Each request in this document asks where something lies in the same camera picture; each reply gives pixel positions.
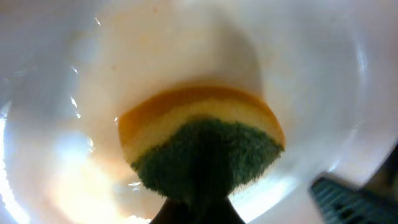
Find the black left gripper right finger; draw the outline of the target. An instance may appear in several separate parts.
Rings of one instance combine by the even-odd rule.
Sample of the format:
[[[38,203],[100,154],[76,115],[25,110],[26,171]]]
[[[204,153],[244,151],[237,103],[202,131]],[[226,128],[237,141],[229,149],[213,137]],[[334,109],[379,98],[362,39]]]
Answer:
[[[397,224],[397,202],[320,177],[310,193],[326,224]]]

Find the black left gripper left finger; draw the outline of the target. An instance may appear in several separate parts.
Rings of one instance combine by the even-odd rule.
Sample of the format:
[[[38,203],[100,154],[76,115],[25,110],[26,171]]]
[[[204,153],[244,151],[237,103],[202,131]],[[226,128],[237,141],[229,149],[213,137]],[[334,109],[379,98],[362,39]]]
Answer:
[[[245,224],[230,200],[222,200],[207,205],[204,210],[194,210],[185,202],[167,199],[150,224]]]

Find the orange green scrub sponge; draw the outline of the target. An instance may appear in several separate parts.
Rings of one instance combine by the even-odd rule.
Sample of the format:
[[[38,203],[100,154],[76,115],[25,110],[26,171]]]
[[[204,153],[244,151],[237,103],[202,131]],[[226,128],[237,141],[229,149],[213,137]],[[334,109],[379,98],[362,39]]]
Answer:
[[[153,96],[122,115],[118,131],[144,186],[185,202],[226,197],[258,179],[285,149],[265,103],[220,86]]]

